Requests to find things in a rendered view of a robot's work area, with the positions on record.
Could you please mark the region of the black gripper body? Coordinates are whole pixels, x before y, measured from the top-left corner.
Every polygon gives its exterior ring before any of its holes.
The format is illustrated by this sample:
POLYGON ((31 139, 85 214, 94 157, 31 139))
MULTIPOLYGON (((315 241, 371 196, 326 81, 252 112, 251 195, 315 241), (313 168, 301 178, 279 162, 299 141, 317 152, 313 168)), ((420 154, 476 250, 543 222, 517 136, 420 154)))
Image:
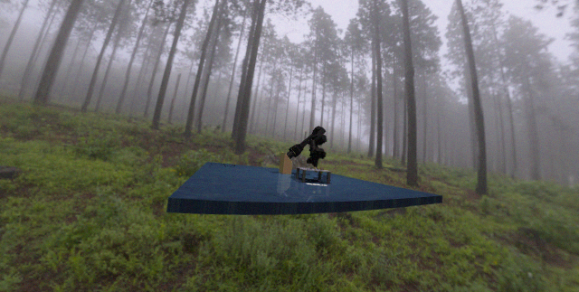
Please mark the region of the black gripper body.
MULTIPOLYGON (((319 147, 317 147, 317 146, 311 146, 309 151, 310 151, 310 155, 309 155, 309 156, 311 156, 311 158, 309 158, 309 159, 312 159, 312 156, 313 156, 313 155, 319 155, 319 156, 320 156, 319 152, 321 152, 322 155, 324 154, 324 149, 323 149, 323 148, 319 148, 319 147)), ((307 164, 311 164, 311 162, 309 161, 309 159, 307 160, 307 164)))

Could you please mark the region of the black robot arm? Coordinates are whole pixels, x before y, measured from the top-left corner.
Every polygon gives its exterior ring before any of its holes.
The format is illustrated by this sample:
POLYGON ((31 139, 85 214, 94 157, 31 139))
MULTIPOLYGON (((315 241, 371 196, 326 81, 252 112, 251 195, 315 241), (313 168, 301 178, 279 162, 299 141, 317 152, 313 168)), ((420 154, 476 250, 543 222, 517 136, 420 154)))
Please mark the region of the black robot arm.
MULTIPOLYGON (((324 135, 326 133, 326 130, 323 127, 317 126, 315 127, 315 129, 313 130, 312 134, 307 137, 303 142, 301 142, 300 144, 296 144, 295 146, 292 146, 292 151, 291 148, 289 149, 289 152, 286 154, 289 159, 291 159, 293 156, 297 157, 298 155, 300 155, 300 153, 303 151, 304 146, 306 146, 307 144, 309 144, 309 146, 320 146, 324 143, 327 142, 327 137, 326 135, 324 135)), ((324 154, 322 155, 321 152, 319 152, 320 154, 320 158, 324 159, 326 157, 326 152, 324 152, 324 154)))

